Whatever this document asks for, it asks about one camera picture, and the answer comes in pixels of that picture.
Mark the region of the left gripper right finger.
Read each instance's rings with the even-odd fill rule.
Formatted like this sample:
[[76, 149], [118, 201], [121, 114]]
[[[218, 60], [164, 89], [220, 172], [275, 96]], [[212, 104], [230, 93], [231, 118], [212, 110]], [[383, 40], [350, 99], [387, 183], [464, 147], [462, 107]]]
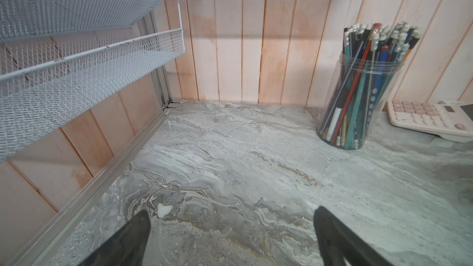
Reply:
[[391, 263], [364, 242], [323, 206], [314, 213], [319, 252], [326, 266], [390, 266]]

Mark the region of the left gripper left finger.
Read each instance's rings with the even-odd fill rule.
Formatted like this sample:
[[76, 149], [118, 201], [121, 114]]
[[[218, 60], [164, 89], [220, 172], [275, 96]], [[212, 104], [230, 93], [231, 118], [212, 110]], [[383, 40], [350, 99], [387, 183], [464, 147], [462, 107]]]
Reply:
[[141, 210], [79, 266], [141, 266], [150, 230], [149, 213]]

